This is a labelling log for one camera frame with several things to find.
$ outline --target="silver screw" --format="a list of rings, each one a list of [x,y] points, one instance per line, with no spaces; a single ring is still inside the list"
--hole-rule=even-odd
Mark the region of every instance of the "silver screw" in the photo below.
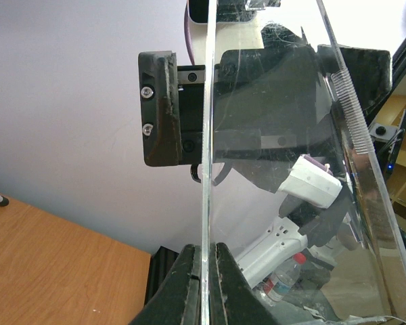
[[[152,129],[154,128],[154,126],[152,124],[145,124],[143,125],[143,134],[148,137],[150,136],[150,134],[152,133]]]
[[[140,94],[141,94],[142,98],[145,98],[148,100],[149,98],[151,98],[154,95],[154,91],[152,90],[152,88],[146,86],[146,87],[141,88]]]

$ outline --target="scratched plastic surface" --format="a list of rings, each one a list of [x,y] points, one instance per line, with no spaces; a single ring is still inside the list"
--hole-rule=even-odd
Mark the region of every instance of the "scratched plastic surface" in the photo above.
[[[291,0],[240,26],[217,20],[203,236],[227,244],[280,324],[406,321],[406,251],[369,135],[351,116],[358,103],[330,17]],[[298,252],[299,281],[272,301],[267,277]]]

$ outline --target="transparent plastic panel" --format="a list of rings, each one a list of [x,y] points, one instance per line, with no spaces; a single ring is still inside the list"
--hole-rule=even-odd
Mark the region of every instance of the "transparent plastic panel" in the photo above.
[[[406,321],[406,251],[323,3],[225,10],[206,39],[202,317],[223,242],[280,324]]]

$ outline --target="brown wood surface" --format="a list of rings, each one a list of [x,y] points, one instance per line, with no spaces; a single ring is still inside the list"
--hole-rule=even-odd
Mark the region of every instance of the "brown wood surface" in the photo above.
[[[1,324],[127,324],[150,255],[10,199],[0,208]]]

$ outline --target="red bottle cap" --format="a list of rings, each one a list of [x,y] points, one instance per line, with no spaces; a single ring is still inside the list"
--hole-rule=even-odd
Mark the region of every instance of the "red bottle cap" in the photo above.
[[[293,255],[293,259],[298,262],[298,264],[302,265],[305,263],[305,261],[307,260],[307,258],[305,257],[304,254],[302,253],[297,253],[295,255]]]

